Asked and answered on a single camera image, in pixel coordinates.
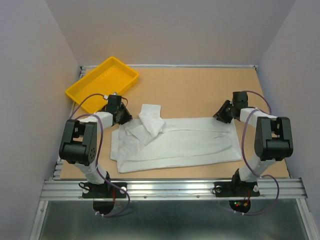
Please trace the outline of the white long sleeve shirt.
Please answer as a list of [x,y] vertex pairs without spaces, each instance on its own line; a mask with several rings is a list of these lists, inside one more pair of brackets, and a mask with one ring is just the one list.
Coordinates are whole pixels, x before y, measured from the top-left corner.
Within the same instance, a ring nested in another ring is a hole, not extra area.
[[111,134],[110,159],[119,173],[203,166],[241,160],[233,122],[213,117],[161,118],[161,106],[143,104],[137,119]]

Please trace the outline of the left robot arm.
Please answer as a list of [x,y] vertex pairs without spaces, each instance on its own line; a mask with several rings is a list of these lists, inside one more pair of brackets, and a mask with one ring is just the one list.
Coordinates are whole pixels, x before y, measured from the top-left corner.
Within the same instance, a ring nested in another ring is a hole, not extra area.
[[102,110],[85,117],[66,121],[59,147],[59,157],[75,165],[86,177],[87,182],[80,183],[84,194],[97,193],[106,197],[111,193],[110,175],[98,163],[98,133],[114,125],[123,125],[132,120],[132,116],[123,102],[108,101]]

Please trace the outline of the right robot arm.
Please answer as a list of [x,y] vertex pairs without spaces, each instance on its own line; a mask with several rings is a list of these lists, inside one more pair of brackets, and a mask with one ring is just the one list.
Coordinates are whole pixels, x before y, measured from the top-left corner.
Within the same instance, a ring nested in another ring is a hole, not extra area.
[[[293,154],[291,121],[287,117],[267,114],[257,108],[245,107],[242,103],[226,100],[214,114],[219,122],[230,124],[232,120],[244,123],[241,137],[241,155],[244,166],[237,169],[230,181],[215,182],[212,190],[218,198],[259,196],[258,180],[275,162]],[[248,126],[255,128],[254,153],[251,159],[245,157],[245,136]]]

